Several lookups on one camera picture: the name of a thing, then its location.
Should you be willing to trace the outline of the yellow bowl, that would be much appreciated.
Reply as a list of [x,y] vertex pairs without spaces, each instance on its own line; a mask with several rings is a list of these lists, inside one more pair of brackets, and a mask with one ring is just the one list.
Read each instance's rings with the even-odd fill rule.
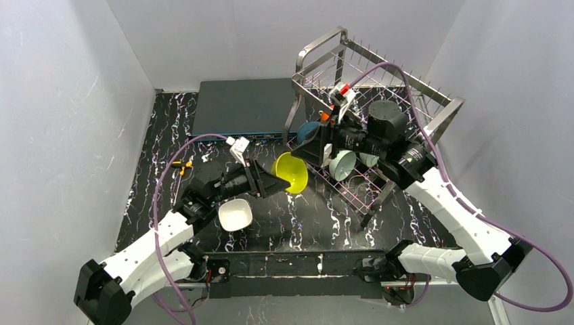
[[308,184],[308,170],[304,160],[290,152],[281,154],[272,164],[271,173],[290,183],[285,192],[300,194]]

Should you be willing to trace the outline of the pale green celadon bowl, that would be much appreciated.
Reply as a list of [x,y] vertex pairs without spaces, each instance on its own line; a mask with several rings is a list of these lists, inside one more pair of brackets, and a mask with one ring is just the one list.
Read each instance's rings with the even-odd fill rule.
[[355,168],[356,154],[350,150],[340,150],[329,165],[329,174],[335,181],[346,179]]

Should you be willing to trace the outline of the orange white bowl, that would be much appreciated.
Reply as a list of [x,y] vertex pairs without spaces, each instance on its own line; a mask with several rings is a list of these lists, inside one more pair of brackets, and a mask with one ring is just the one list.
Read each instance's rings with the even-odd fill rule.
[[329,121],[330,119],[331,119],[330,112],[326,112],[326,111],[320,112],[320,121],[321,122]]

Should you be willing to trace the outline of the white square bowl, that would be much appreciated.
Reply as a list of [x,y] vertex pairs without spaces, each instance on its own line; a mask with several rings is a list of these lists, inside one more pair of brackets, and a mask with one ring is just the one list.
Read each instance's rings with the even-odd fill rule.
[[237,198],[223,203],[218,210],[221,227],[227,232],[236,232],[247,228],[253,221],[250,203]]

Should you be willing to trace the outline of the white round bowl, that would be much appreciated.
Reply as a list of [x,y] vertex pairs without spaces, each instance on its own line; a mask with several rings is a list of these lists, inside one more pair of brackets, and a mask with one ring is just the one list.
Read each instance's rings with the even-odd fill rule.
[[330,155],[332,153],[332,144],[326,144],[323,149],[321,168],[327,167],[332,160]]

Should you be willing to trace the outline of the beige floral bowl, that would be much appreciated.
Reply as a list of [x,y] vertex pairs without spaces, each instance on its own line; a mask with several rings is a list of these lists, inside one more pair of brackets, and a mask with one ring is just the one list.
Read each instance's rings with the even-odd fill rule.
[[378,164],[379,156],[359,153],[359,159],[367,168],[373,168]]

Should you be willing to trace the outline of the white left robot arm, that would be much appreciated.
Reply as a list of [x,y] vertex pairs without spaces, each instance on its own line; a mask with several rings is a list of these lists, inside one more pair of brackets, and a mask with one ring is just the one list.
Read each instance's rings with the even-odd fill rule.
[[252,209],[243,194],[267,198],[290,186],[249,159],[217,178],[195,177],[146,234],[104,261],[91,259],[80,268],[74,304],[93,324],[122,324],[133,307],[166,284],[203,278],[207,259],[191,240],[214,218],[227,232],[248,227]]

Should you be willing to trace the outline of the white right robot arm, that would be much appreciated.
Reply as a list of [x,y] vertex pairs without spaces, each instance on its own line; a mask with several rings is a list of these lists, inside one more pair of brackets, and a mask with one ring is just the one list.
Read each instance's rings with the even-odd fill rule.
[[396,103],[378,100],[370,104],[366,124],[333,114],[299,136],[292,153],[316,167],[334,162],[343,150],[375,156],[381,173],[426,207],[456,241],[456,248],[432,248],[403,240],[381,263],[368,268],[369,277],[437,276],[486,301],[533,247],[501,226],[487,223],[482,212],[450,182],[439,161],[437,141],[462,104],[461,99],[452,100],[421,128],[417,138],[410,139],[407,115]]

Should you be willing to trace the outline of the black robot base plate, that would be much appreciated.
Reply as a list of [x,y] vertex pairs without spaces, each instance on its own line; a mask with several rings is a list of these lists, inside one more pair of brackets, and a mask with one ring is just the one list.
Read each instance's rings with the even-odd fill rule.
[[381,299],[389,289],[413,299],[418,276],[383,269],[382,250],[212,252],[180,288],[203,288],[211,299],[231,297],[358,296]]

